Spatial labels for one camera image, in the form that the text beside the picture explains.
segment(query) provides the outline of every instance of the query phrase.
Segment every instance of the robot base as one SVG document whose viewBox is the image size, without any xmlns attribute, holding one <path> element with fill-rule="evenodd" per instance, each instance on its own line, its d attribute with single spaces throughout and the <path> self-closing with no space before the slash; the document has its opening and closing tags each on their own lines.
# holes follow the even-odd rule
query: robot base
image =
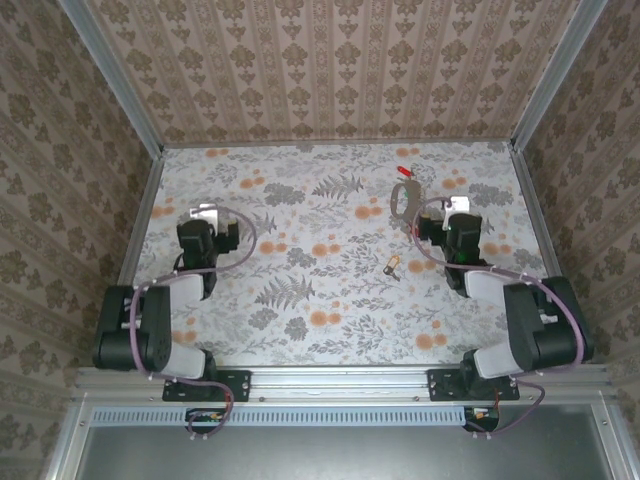
<svg viewBox="0 0 640 480">
<path fill-rule="evenodd" d="M 518 386 L 507 376 L 481 378 L 475 368 L 475 350 L 464 354 L 460 368 L 427 370 L 429 396 L 432 402 L 466 400 L 518 400 Z"/>
</svg>

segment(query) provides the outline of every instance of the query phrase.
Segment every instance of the gray floor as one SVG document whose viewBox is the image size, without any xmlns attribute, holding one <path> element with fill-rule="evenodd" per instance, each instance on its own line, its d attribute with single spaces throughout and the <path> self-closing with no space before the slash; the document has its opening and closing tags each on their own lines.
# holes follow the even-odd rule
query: gray floor
<svg viewBox="0 0 640 480">
<path fill-rule="evenodd" d="M 207 441 L 173 427 L 97 428 L 78 478 L 609 479 L 595 428 L 582 407 L 541 408 L 490 441 L 460 427 L 229 427 Z"/>
</svg>

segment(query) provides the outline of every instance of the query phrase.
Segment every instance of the fern leaf pattern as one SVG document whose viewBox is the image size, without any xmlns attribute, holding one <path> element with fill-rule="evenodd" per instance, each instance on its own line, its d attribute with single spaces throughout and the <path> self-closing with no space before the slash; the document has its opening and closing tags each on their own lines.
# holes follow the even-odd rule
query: fern leaf pattern
<svg viewBox="0 0 640 480">
<path fill-rule="evenodd" d="M 295 307 L 302 300 L 309 300 L 311 295 L 315 295 L 311 280 L 307 282 L 304 277 L 302 280 L 292 276 L 287 278 L 288 281 L 283 278 L 269 281 L 269 285 L 264 287 L 255 303 L 286 310 L 287 307 Z"/>
<path fill-rule="evenodd" d="M 311 192 L 311 195 L 340 200 L 340 198 L 346 199 L 349 194 L 358 192 L 361 188 L 364 187 L 362 186 L 360 177 L 356 179 L 353 174 L 350 179 L 344 175 L 339 175 L 339 178 L 330 176 L 322 180 L 313 192 Z"/>
</svg>

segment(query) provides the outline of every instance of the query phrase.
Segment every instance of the floral wallpaper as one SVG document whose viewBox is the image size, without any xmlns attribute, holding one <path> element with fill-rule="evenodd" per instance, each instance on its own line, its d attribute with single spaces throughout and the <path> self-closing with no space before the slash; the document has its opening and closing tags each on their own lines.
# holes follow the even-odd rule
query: floral wallpaper
<svg viewBox="0 0 640 480">
<path fill-rule="evenodd" d="M 399 165 L 425 198 L 470 196 L 487 261 L 544 274 L 506 143 L 169 149 L 164 159 L 137 282 L 171 271 L 190 207 L 219 202 L 258 230 L 255 254 L 173 315 L 174 339 L 223 365 L 453 363 L 506 338 L 504 311 L 450 290 L 391 216 Z M 241 235 L 220 265 L 244 255 L 242 225 Z M 395 255 L 397 278 L 383 274 Z"/>
<path fill-rule="evenodd" d="M 0 478 L 38 478 L 150 159 L 55 1 L 0 2 Z"/>
<path fill-rule="evenodd" d="M 89 0 L 167 145 L 511 135 L 578 0 Z"/>
<path fill-rule="evenodd" d="M 640 445 L 639 7 L 608 2 L 525 156 Z"/>
</svg>

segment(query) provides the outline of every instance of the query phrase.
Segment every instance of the patterned wall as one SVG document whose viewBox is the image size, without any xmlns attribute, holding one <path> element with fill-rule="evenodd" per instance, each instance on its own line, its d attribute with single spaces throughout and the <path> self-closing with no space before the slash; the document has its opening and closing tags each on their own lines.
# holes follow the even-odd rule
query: patterned wall
<svg viewBox="0 0 640 480">
<path fill-rule="evenodd" d="M 0 2 L 0 478 L 55 444 L 149 165 L 58 4 Z"/>
<path fill-rule="evenodd" d="M 640 3 L 610 1 L 525 150 L 640 440 Z"/>
<path fill-rule="evenodd" d="M 90 0 L 167 144 L 510 136 L 578 0 Z"/>
</svg>

